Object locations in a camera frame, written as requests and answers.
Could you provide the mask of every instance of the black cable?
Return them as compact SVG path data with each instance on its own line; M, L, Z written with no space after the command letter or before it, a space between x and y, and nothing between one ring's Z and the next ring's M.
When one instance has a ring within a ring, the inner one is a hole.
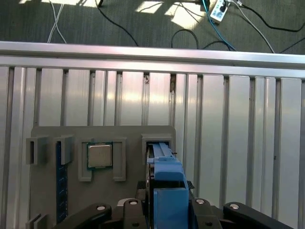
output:
M177 32L174 33L174 35L172 36L171 48L173 47L173 39L174 39L174 37L176 36L177 33L182 32L182 31L189 32L191 35L193 35L193 37L195 38L195 41L196 41L197 49L199 49L198 38L196 37L196 35L195 35L195 33L193 31L187 30L187 29L178 30Z
M250 10L250 11L252 11L253 13L255 13L255 14L263 21L263 23L264 23L267 27L269 27L270 29L273 29L273 30L281 30L281 31L287 31L287 32L299 32L299 31L300 31L302 28L304 28L304 26L305 26L305 22L304 22L303 25L301 26L301 28L298 29L298 30L291 30L291 29L285 29L285 28L274 27L274 26L269 25L269 24L264 20L264 18L263 18L258 12L256 12L255 10L253 10L252 8L250 8L250 7L248 7L248 6L244 5L244 4L242 4L241 7L242 7L242 8L245 8L245 9L247 9L247 10Z
M283 51L281 51L280 53L284 53L285 51L287 51L288 49L294 47L295 45L297 45L298 43L302 42L305 40L305 37L303 37L301 40L297 41L296 43L290 45L288 48L285 48Z
M211 42L211 43L207 44L206 46L204 46L202 49L207 49L208 47L210 47L211 45L216 44L216 43L224 44L224 45L227 46L227 48L228 48L229 51L232 51L232 49L230 48L230 46L229 46L226 42L224 42L224 41L214 41L214 42Z
M97 9L99 10L99 12L104 16L104 18L106 18L109 22L111 22L112 24L116 25L117 27L121 28L122 30L124 30L130 37L131 39L134 41L135 45L136 46L139 46L138 45L138 42L136 42L136 40L133 38L133 36L124 28L122 27L121 25L115 23L114 21L112 21L110 18L108 18L104 13L103 11L99 8L98 4L97 4L97 0L95 0L95 4L96 4L96 7Z

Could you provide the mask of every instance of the vertical metal rib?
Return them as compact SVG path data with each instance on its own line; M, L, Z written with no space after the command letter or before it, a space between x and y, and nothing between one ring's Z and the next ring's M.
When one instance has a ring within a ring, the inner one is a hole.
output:
M199 197L219 207L224 118L222 75L204 75L202 110Z
M114 125L116 78L116 72L107 72L105 85L104 125Z
M227 183L227 162L228 162L228 126L229 126L229 77L224 78L224 117L221 150L221 178L220 178L220 197L219 205L225 204L226 183Z
M89 78L88 70L69 70L65 93L66 126L88 125Z
M93 84L92 125L104 125L106 103L106 72L95 71Z
M272 215L275 138L275 78L265 79L261 212Z
M24 120L23 120L23 140L20 159L20 190L19 201L16 207L16 228L22 228L29 219L29 192L30 192L30 168L25 163L26 138L31 136L33 128L33 118L35 111L35 88L36 88L36 69L26 70L25 99L24 99Z
M7 197L9 183L9 164L10 164L10 132L11 132L11 117L12 117L12 99L14 85L14 69L9 68L7 90L6 90L6 114L5 114L5 135L4 135L4 150L3 150L3 170L2 174L2 190L1 190L1 218L0 228L6 228L7 215Z
M143 89L142 89L142 125L148 123L148 105L149 105L149 73L143 75Z
M169 125L175 126L176 74L171 74Z
M247 197L251 195L251 207L260 211L262 199L263 163L264 163L264 109L265 79L255 78L255 102L253 129L252 182L247 189Z
M115 86L115 112L114 112L114 125L121 123L121 102L122 102L122 73L117 72L116 86Z
M142 124L143 73L123 72L120 125Z
M186 97L185 97L185 122L184 122L184 143L183 168L186 178L194 182L195 162L195 139L196 139L196 115L197 115L197 90L198 76L187 75Z
M186 75L176 75L176 91L175 91L175 117L174 127L176 129L176 152L177 158L183 164L184 156L184 127L185 127L185 93L186 90Z
M254 116L255 116L255 79L250 79L249 101L249 132L248 132L248 158L247 158L247 186L246 205L252 206L253 190L253 160L254 160Z
M40 91L41 91L41 69L36 69L35 94L34 94L34 118L33 126L39 125L39 106L40 106Z
M275 88L275 121L274 121L274 165L272 188L272 218L278 219L279 172L280 172L280 135L281 135L281 80L276 80Z
M67 98L67 79L69 77L69 70L62 71L62 83L61 83L61 126L65 125L66 117L66 98Z
M201 161L201 123L202 123L202 101L203 101L203 76L198 76L197 84L197 114L195 132L195 155L194 155L194 194L199 195L200 161Z
M21 154L23 143L23 120L25 99L26 69L15 68L12 101L12 124L10 134L9 183L7 197L7 228L16 228L19 209L21 176Z
M302 81L301 95L301 137L298 229L305 228L305 81Z
M89 76L88 121L87 121L88 125L93 125L94 84L95 84L95 71L90 71L90 76Z

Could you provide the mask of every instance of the gray carpet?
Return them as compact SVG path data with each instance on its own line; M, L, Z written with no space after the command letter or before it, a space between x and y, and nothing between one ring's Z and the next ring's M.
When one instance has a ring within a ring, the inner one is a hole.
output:
M0 40L23 42L46 42L54 23L51 6L48 2L28 0L0 0ZM172 35L182 24L194 24L200 47L218 40L206 17L199 23L193 20L184 9L175 12L172 0L159 4L154 13L139 11L143 0L105 0L103 12L118 24L125 27L144 47L170 47ZM244 3L257 12L273 26L298 29L305 21L304 0L244 0ZM60 5L55 4L56 11ZM249 19L262 31L276 52L305 37L305 28L298 33L276 31L267 28L263 22L249 10L243 9ZM96 8L81 5L65 5L59 20L59 28L68 43L134 46L133 41L120 28L110 24ZM218 26L223 36L238 50L244 52L270 52L262 37L241 16L236 7L230 7L224 21ZM52 42L62 42L55 32ZM195 48L193 37L186 32L177 34L174 40L176 48ZM223 44L215 44L212 50L226 50ZM305 54L305 41L286 53Z

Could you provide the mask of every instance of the metal screw head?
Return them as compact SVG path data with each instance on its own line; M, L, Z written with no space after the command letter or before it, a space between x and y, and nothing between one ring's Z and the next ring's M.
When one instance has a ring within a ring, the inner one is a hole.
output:
M197 203L197 204L204 204L204 200L203 200L203 199L197 199L197 200L196 200L196 203Z
M239 209L239 206L237 204L230 204L230 207L233 209Z
M103 211L103 210L105 210L106 208L105 208L104 206L98 206L96 209L97 209L98 211Z

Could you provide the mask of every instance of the power strip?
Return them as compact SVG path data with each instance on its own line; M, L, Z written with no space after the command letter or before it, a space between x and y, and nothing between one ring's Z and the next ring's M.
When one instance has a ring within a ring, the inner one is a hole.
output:
M215 23L219 24L222 22L224 15L225 15L225 13L227 13L227 10L230 6L230 3L227 2L224 12L221 12L220 7L222 7L223 4L224 4L224 0L217 0L216 4L214 6L214 9L211 12L210 17L211 17L212 21L214 21Z

